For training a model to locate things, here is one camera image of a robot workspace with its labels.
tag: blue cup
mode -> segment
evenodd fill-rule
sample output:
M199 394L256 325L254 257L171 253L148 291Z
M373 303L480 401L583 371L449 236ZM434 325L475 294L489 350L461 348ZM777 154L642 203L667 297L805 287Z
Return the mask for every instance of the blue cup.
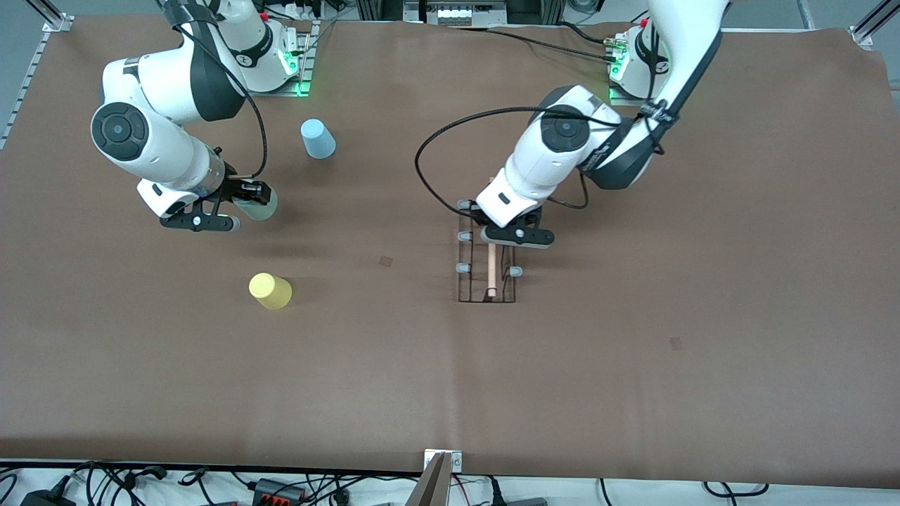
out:
M303 125L300 127L300 134L303 136L303 145L306 146L306 152L313 158L328 158L338 146L329 129L325 128L325 123L316 119L303 122Z

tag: power adapter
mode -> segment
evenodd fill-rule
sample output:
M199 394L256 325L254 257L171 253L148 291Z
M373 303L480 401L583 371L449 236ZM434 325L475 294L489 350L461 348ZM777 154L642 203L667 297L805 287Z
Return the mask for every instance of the power adapter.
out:
M253 488L253 503L265 506L300 506L305 492L301 487L263 478Z
M21 506L75 506L75 503L65 497L55 497L49 490L36 490L25 495Z

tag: cable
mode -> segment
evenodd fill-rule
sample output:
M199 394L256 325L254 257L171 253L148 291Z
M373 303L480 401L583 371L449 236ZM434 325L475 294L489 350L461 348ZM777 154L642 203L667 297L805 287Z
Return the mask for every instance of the cable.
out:
M231 71L228 69L228 67L225 67L225 64L219 60L219 57L212 54L212 51L210 51L206 46L204 46L200 41L198 41L196 37L194 37L192 34L188 33L184 28L182 28L181 25L177 25L175 27L175 29L177 31L179 31L182 35L184 35L187 39L189 39L194 44L196 44L201 50L203 50L204 53L206 53L206 55L208 57L210 57L212 59L212 61L216 62L216 65L218 65L222 70L224 70L226 74L228 74L228 76L232 79L232 82L235 85L237 85L237 87L240 89L240 92L244 94L244 98L246 98L247 101L250 103L250 107L253 108L253 114L256 115L256 121L259 123L259 137L263 141L263 159L261 162L259 162L259 168L253 174L251 174L249 176L229 176L229 179L254 179L254 178L258 177L260 174L263 173L263 170L266 169L266 161L268 161L268 158L269 158L269 147L268 147L268 143L266 141L266 126L263 124L263 115L259 113L259 109L257 108L257 103L254 102L253 97L250 96L250 92L244 87L244 85L240 84L240 81L238 80L238 78L235 77L235 75L233 73L231 73Z
M241 480L240 476L238 476L238 474L235 473L234 471L231 471L231 475L234 476L234 479L238 480L240 482L240 484L244 485L247 488L250 488L251 482L245 482L244 480Z
M100 491L100 497L97 498L97 504L102 505L104 503L104 497L106 496L106 491L109 490L110 485L113 484L113 479L109 477L109 475L105 478L107 480L106 485L103 486L103 489Z
M588 35L587 33L585 33L581 28L579 28L578 25L575 24L575 23L569 23L569 22L567 22L567 21L561 21L561 22L559 22L559 25L560 25L560 26L565 26L566 28L571 28L575 33L578 34L579 37L581 37L581 38L584 39L585 41L591 41L591 42L594 42L594 43L596 43L596 44L603 44L604 47L606 47L606 43L603 41L603 39L598 39L597 37L591 37L590 35Z
M206 475L206 473L208 471L209 471L209 468L201 467L201 468L197 469L196 471L192 471L192 472L182 476L181 479L178 480L178 484L181 486L184 486L184 487L189 487L189 486L193 485L194 483L197 483L198 485L200 485L200 492L202 492L203 498L206 500L206 503L209 504L210 506L215 506L216 503L212 501L210 494L208 492L206 492L206 485L203 484L203 477Z
M642 13L638 14L637 16L635 16L633 20L629 21L629 23L634 23L635 21L637 21L637 20L641 19L642 17L644 17L644 14L647 14L647 13L649 13L649 12L650 12L649 10L643 11Z
M651 25L650 28L650 63L648 64L650 70L650 89L647 90L647 100L644 102L647 105L653 104L653 89L656 87L656 57L659 56L658 52L660 49L660 34L656 32L656 26ZM637 114L635 117L636 120L639 120L643 115ZM653 129L650 128L650 118L644 116L643 117L643 125L647 127L647 137L650 138L650 142L653 144L653 153L657 155L665 155L666 150L660 144L660 140L653 134Z
M442 205L444 205L445 208L450 210L450 212L454 212L454 213L459 214L460 216L464 216L466 218L471 218L471 219L476 218L476 216L474 214L472 214L470 212L460 211L459 209L456 209L455 207L453 207L452 205L447 203L447 201L444 200L439 194L437 194L435 189L431 187L431 185L425 179L425 176L422 174L422 167L419 165L419 159L422 157L422 153L425 151L425 148L428 146L428 144L431 144L431 142L433 142L435 139L437 139L442 133L444 133L450 129L458 127L459 125L462 125L464 123L472 122L474 120L480 120L481 118L487 118L488 116L496 116L498 114L505 114L505 113L553 113L552 117L555 117L555 118L569 118L569 119L573 119L573 120L585 120L588 122L594 122L597 124L601 124L601 125L604 125L607 127L613 127L613 128L619 126L619 123L604 122L604 121L598 120L596 118L592 118L590 116L585 116L584 114L566 113L563 111L559 111L557 109L549 109L546 107L505 107L502 109L491 109L490 111L484 111L482 113L472 114L472 115L464 117L461 120L456 120L455 122L448 123L447 125L441 127L438 131L432 133L431 136L429 136L427 139L425 139L424 142L422 142L422 145L419 146L418 151L416 151L416 157L413 159L413 163L416 166L416 174L418 174L418 178L422 181L422 185L425 186L425 189L427 189L428 192L431 193L431 195L434 196L438 202L440 202Z
M600 478L600 490L603 492L603 501L607 503L607 506L613 506L612 501L609 500L609 495L607 494L607 483L606 480Z
M703 482L703 490L705 490L710 495L714 495L719 499L727 499L731 502L732 506L737 506L737 498L738 497L759 497L764 493L769 491L769 484L763 483L762 488L760 488L756 492L734 492L728 483L719 482L720 485L725 489L725 493L716 492L713 489L709 488L709 482Z
M297 19L297 18L295 18L295 17L293 17L293 16L289 16L289 15L287 14L287 12L279 13L278 11L276 11L275 9L273 9L272 7L269 7L268 5L263 5L263 9L267 10L268 12L270 12L270 13L272 13L272 14L276 14L276 15L282 16L284 19L291 20L292 22L295 22L295 21L301 21L301 20L299 20L299 19Z
M9 488L6 489L6 492L4 492L3 496L0 496L0 504L3 504L4 501L6 501L6 498L9 497L9 494L13 493L15 485L19 483L19 476L16 474L7 474L6 476L0 478L0 483L5 482L6 480L11 480L12 482L9 483Z
M595 53L588 53L587 51L574 50L574 49L572 49L572 48L565 48L564 46L557 46L556 44L551 44L550 42L538 41L538 40L536 40L536 39L529 39L528 37L523 37L523 36L521 36L521 35L516 35L515 33L509 33L509 32L495 32L494 30L491 30L491 29L488 29L486 32L487 32L487 33L496 33L497 35L503 35L504 37L511 37L511 38L517 39L517 40L519 40L519 41L525 41L525 42L528 42L528 43L531 43L531 44L537 44L538 46L544 46L544 47L546 47L546 48L550 48L550 49L553 49L553 50L565 51L565 52L567 52L567 53L577 54L577 55L581 55L581 56L586 56L586 57L588 57L588 58L600 59L600 60L605 61L605 62L607 62L607 63L612 63L612 62L615 62L615 61L616 61L616 59L614 59L614 58L611 57L611 56L599 55L599 54L595 54Z
M469 501L469 494L465 492L465 486L463 485L463 482L459 480L459 476L454 474L453 479L455 479L456 482L459 483L459 492L463 494L463 499L465 499L465 506L472 506L472 502Z
M116 498L116 496L119 494L119 492L121 492L121 491L124 490L124 491L129 495L129 497L131 498L131 504L132 504L132 505L134 505L135 503L137 503L137 504L140 504L140 506L147 506L147 504L146 504L144 501L142 501L142 500L140 499L140 497L138 497L137 495L135 495L135 493L131 490L131 487L129 487L129 486L128 486L128 485L127 485L120 477L119 477L118 472L114 472L113 469L112 469L111 467L109 467L109 466L107 466L107 465L104 465L103 463L100 463L100 462L89 462L89 463L87 463L87 464L90 465L90 466L96 466L96 467L102 469L102 470L106 473L106 475L109 476L110 479L112 479L112 481L113 481L115 484L119 485L119 489L116 490L116 492L112 495L112 503L113 503L113 504L115 504L115 498Z
M569 209L574 209L576 211L580 211L588 207L588 184L584 181L584 173L579 171L578 178L581 180L581 192L584 194L584 203L581 205L575 205L574 203L568 203L562 200L557 200L553 197L547 197L547 202L552 202L561 205L562 207L568 207Z
M331 27L333 27L340 18L344 17L349 12L351 12L350 9L347 9L346 12L341 11L339 13L335 13L335 17L331 18L331 23L329 23L324 30L319 32L319 36L316 37L316 40L309 46L309 48L306 49L306 52L310 52L311 50L316 49L316 46L319 45L319 41L322 40L322 37L325 37L325 34L328 33L329 30L331 30Z
M208 502L210 506L216 506L216 503L210 499L210 493L206 492L206 485L203 484L202 478L197 480L197 484L200 485L200 492L203 492L203 498L206 499L206 502Z

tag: brown paper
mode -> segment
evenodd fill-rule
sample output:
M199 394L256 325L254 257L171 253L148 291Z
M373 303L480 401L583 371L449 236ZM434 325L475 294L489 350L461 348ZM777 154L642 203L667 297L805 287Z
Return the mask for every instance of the brown paper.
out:
M900 122L845 32L726 34L668 154L587 211L548 206L556 244L519 253L498 305L455 302L457 219L413 154L557 86L602 96L602 64L339 22L309 98L257 99L274 218L194 234L88 129L107 62L177 41L156 16L78 18L0 151L0 454L410 471L446 447L473 474L900 486ZM331 158L303 150L311 117ZM473 198L526 123L450 131L423 170ZM249 107L188 130L257 167ZM290 280L287 307L249 296L257 272Z

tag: black cable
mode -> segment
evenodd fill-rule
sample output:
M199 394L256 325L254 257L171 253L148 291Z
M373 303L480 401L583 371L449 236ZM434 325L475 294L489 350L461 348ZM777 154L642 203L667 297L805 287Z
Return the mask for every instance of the black cable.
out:
M641 19L642 17L644 17L644 14L647 14L647 13L649 13L649 12L650 12L649 10L643 11L642 13L638 14L637 16L635 16L633 20L629 21L629 23L634 23L635 21L637 21L637 20Z
M422 145L419 146L418 151L416 151L416 157L413 159L413 163L416 166L416 174L418 174L418 178L422 181L422 185L425 186L425 189L427 189L428 192L431 193L431 195L434 196L438 202L440 202L442 205L444 205L444 207L447 208L448 210L450 210L451 212L454 212L454 213L459 214L460 216L464 216L466 218L475 219L474 214L471 214L470 212L462 212L459 209L456 209L455 207L453 207L452 205L447 203L447 201L444 200L439 194L437 194L435 189L431 187L431 185L425 179L425 176L422 174L422 167L419 165L419 159L422 156L422 152L425 151L425 148L428 146L428 144L431 144L431 142L433 142L435 139L437 139L442 133L444 133L450 129L458 127L459 125L462 125L464 123L472 122L475 120L480 120L481 118L487 118L488 116L496 116L498 114L505 114L505 113L552 113L553 115L551 117L554 117L554 118L568 118L568 119L573 119L573 120L585 120L588 122L594 122L594 123L597 123L600 125L614 127L614 128L619 126L619 123L604 122L604 121L598 120L597 118L585 116L584 114L567 113L565 111L560 111L558 109L550 109L550 108L546 108L546 107L504 107L502 109L491 109L490 111L484 111L482 113L472 114L472 115L464 117L461 120L456 120L455 122L448 123L447 125L438 129L436 132L432 133L427 139L425 139L424 142L422 142Z
M240 479L240 476L238 476L238 474L235 473L234 471L231 471L231 475L234 476L234 479L238 480L238 481L240 482L240 484L244 485L244 486L247 487L248 489L250 488L250 484L251 484L252 482L245 482L244 480L241 480L241 479Z
M576 205L574 203L568 203L563 200L557 200L553 197L547 197L547 202L552 202L561 205L562 207L568 207L569 209L574 209L576 211L580 211L588 207L589 198L588 198L588 184L584 180L584 173L579 171L578 178L581 180L581 192L584 194L584 203L581 205Z
M653 89L656 86L656 57L659 56L658 52L660 49L660 34L656 32L656 27L651 26L650 28L650 63L648 65L650 70L650 89L647 90L647 101L645 102L647 105L653 104ZM653 129L650 128L650 118L644 116L643 124L647 127L647 136L650 138L650 142L653 144L653 153L657 155L665 155L666 150L660 144L659 138L653 134Z
M595 54L595 53L588 53L587 51L574 50L574 49L572 49L572 48L566 48L566 47L564 47L564 46L557 46L556 44L551 44L550 42L538 41L538 40L536 40L536 39L529 39L528 37L523 37L523 36L521 36L521 35L516 35L515 33L509 33L509 32L495 32L494 30L490 30L490 29L487 30L487 33L496 33L497 35L503 35L504 37L512 37L513 39L518 39L518 40L520 40L520 41L529 42L529 43L531 43L531 44L536 44L536 45L538 45L538 46L544 46L544 47L546 47L546 48L550 48L550 49L553 49L553 50L565 51L565 52L567 52L567 53L577 54L577 55L581 55L581 56L586 56L586 57L588 57L588 58L596 58L596 59L600 59L600 60L603 60L603 61L605 61L605 62L607 62L607 63L612 63L612 62L615 62L615 61L616 61L616 59L614 59L614 58L611 57L611 56L607 56L607 55L599 55L599 54Z
M15 484L19 483L19 476L16 474L7 474L6 476L0 478L0 483L5 482L6 480L11 480L12 482L9 484L9 488L6 489L3 496L0 496L0 504L3 504L6 501L6 498L9 497L9 494L13 493L13 488L15 488Z
M737 498L738 497L759 497L769 491L768 483L763 483L762 488L760 488L756 492L735 492L728 485L728 483L719 482L719 484L722 485L722 488L725 489L725 493L716 492L713 489L711 489L709 487L709 482L703 482L703 490L705 490L710 495L714 495L715 497L718 497L719 499L729 500L730 503L732 504L732 506L737 506Z
M503 499L503 491L500 489L500 483L497 481L497 478L488 475L488 479L490 480L490 488L494 494L494 499L490 502L490 505L506 506L506 501Z
M594 42L597 44L604 44L604 47L605 47L605 42L603 41L603 39L598 39L597 37L591 37L590 35L585 33L581 28L579 28L577 24L572 24L567 21L560 21L559 24L560 24L560 26L565 26L566 28L571 28L573 32L577 33L578 36L581 37L582 39L584 39L585 41L591 41L591 42Z
M254 102L253 97L250 95L250 92L244 87L244 85L240 84L240 81L237 77L225 67L225 64L219 60L219 57L212 54L206 46L204 46L200 41L197 40L192 34L188 33L185 29L181 27L181 25L177 25L175 29L184 35L187 39L196 44L208 57L212 59L212 61L216 62L222 70L225 71L226 74L231 78L232 82L240 89L240 92L244 94L244 98L250 103L250 107L253 108L253 114L256 115L256 122L259 123L259 137L263 142L263 159L259 162L259 168L253 174L249 176L229 176L229 179L254 179L263 173L263 170L266 169L266 161L269 158L269 147L266 141L266 126L263 124L263 115L259 113L259 109L257 108L257 103Z
M116 492L112 495L112 503L115 504L115 498L119 495L119 492L125 491L129 497L131 498L131 504L140 504L140 506L147 506L147 504L140 499L135 493L131 490L131 488L119 477L118 470L109 467L101 462L88 462L85 463L89 466L96 466L99 469L102 469L110 479L119 486Z
M110 478L109 475L107 475L105 479L107 480L106 485L103 486L103 489L100 491L100 496L97 497L97 504L100 506L102 506L104 503L104 497L106 496L106 491L108 491L110 488L110 485L113 484L113 479Z
M206 492L206 485L203 484L202 478L197 479L197 484L200 485L200 492L203 492L203 498L206 499L206 502L208 502L210 506L216 506L216 503L210 498L210 493Z
M609 500L609 495L607 494L607 482L603 478L600 478L600 491L603 492L603 501L607 503L607 506L613 506L613 503Z
M282 16L282 17L285 18L285 19L289 19L289 20L291 20L291 21L301 21L301 20L299 20L299 19L297 19L297 18L295 18L295 17L293 17L293 16L287 15L287 13L279 13L278 11L276 11L275 9L273 9L272 7L269 7L268 5L263 5L263 8L266 9L268 12L270 12L270 13L272 13L272 14L278 14L278 15L280 15L280 16Z

